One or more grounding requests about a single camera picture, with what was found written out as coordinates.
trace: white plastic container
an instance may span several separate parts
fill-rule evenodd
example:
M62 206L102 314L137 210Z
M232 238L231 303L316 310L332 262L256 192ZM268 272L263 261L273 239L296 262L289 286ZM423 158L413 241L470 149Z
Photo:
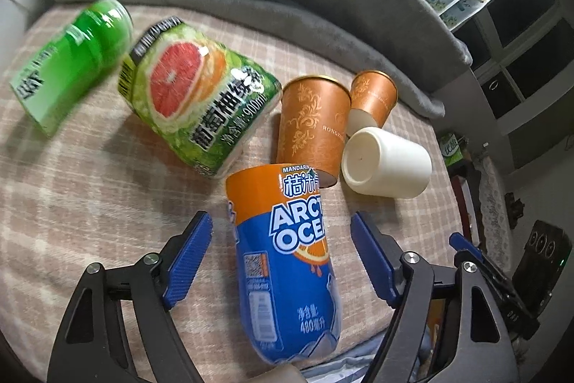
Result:
M355 192L415 198L431 180L432 163L419 144L377 127L366 127L347 142L341 169Z

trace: metal bolt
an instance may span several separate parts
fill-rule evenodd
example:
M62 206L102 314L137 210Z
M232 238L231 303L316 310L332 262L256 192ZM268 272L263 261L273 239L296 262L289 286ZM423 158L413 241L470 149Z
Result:
M99 263L90 263L88 267L85 269L85 272L88 274L94 274L97 273L99 270L100 270Z
M144 258L143 262L146 265L155 265L160 259L160 256L157 253L148 253Z
M478 270L478 268L473 262L464 262L463 268L469 273L474 273L476 270Z
M421 257L419 257L415 252L405 252L403 255L407 263L418 263Z

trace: grapefruit slice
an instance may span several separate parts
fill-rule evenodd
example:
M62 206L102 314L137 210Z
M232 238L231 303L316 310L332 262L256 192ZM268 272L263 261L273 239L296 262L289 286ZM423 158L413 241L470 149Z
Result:
M325 237L311 245L299 245L293 254L299 260L315 266L325 265L329 261L329 248Z
M200 73L203 58L193 43L168 46L149 79L151 100L156 111L166 119L177 116Z

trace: paper cup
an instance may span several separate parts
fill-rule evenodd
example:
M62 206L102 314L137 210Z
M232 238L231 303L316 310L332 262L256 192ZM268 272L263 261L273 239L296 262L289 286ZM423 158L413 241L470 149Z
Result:
M337 80L306 75L283 88L277 162L306 164L319 174L319 186L337 183L351 96Z
M386 73L378 70L359 72L351 84L347 135L365 127L381 128L397 102L397 87Z
M415 198L431 180L432 163L426 149L417 143L378 127L367 127L347 142L341 170L355 192Z

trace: plaid bedsheet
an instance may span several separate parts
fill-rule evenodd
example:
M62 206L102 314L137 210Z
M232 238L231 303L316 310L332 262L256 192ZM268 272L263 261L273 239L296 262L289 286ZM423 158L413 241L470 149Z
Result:
M213 217L213 240L188 297L171 315L206 382L237 382L268 369L243 333L238 312L235 245L223 181L210 181L182 163L130 112L117 76L89 94L46 140L8 86L14 72L79 6L57 6L28 32L0 86L0 329L25 366L45 379L53 340L71 293L93 261L131 264L159 251L193 214ZM252 57L282 83L325 74L350 85L352 74L311 52L217 18L176 8L131 6L136 33L178 15L208 36ZM280 106L261 126L234 170L273 162ZM343 301L337 352L388 325L391 310L375 296L349 235L349 217L370 211L383 232L430 262L452 264L448 236L461 230L457 204L433 130L401 103L385 129L423 145L433 173L412 200L358 195L344 182L323 189L326 234ZM140 376L153 380L130 304L124 306Z

